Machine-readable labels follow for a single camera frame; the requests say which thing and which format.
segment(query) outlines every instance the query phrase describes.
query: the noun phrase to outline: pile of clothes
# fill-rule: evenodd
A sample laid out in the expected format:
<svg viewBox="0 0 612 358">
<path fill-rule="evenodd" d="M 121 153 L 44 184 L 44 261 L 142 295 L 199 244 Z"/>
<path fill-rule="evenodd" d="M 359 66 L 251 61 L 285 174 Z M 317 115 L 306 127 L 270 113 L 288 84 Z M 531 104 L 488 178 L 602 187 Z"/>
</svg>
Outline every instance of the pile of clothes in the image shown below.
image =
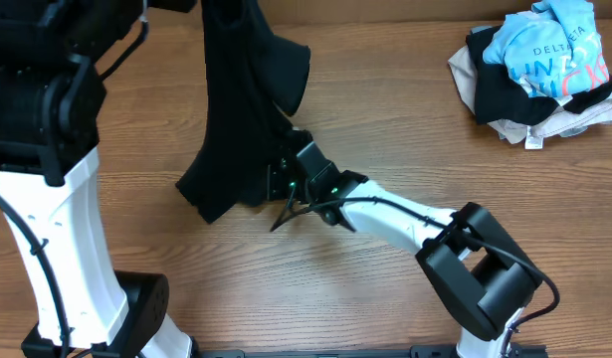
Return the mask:
<svg viewBox="0 0 612 358">
<path fill-rule="evenodd" d="M 449 65 L 478 124 L 540 149 L 546 137 L 612 123 L 612 76 L 600 39 L 593 4 L 544 0 L 507 15 L 502 26 L 472 29 Z"/>
</svg>

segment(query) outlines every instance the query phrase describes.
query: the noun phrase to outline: blue t-shirt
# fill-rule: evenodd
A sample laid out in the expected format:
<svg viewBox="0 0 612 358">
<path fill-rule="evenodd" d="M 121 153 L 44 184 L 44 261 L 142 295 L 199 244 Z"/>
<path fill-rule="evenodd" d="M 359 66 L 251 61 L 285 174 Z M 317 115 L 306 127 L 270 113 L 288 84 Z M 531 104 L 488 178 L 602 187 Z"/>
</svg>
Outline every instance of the blue t-shirt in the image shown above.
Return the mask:
<svg viewBox="0 0 612 358">
<path fill-rule="evenodd" d="M 544 0 L 531 11 L 507 15 L 483 59 L 506 65 L 531 97 L 562 97 L 608 82 L 600 39 L 593 4 Z"/>
</svg>

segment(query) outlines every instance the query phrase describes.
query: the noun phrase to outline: clothing label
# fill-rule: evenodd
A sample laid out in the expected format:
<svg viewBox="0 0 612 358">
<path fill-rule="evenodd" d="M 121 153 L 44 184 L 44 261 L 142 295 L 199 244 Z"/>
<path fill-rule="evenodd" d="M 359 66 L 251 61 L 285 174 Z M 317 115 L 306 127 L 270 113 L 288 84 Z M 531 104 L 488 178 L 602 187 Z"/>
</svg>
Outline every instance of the clothing label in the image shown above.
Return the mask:
<svg viewBox="0 0 612 358">
<path fill-rule="evenodd" d="M 526 128 L 526 140 L 524 141 L 524 149 L 537 150 L 544 147 L 544 138 L 534 137 L 531 132 L 531 127 Z"/>
<path fill-rule="evenodd" d="M 564 97 L 560 97 L 560 98 L 556 98 L 555 100 L 557 100 L 557 102 L 560 104 L 560 106 L 564 106 L 565 104 L 571 102 L 573 100 L 573 96 L 572 95 L 566 95 Z"/>
</svg>

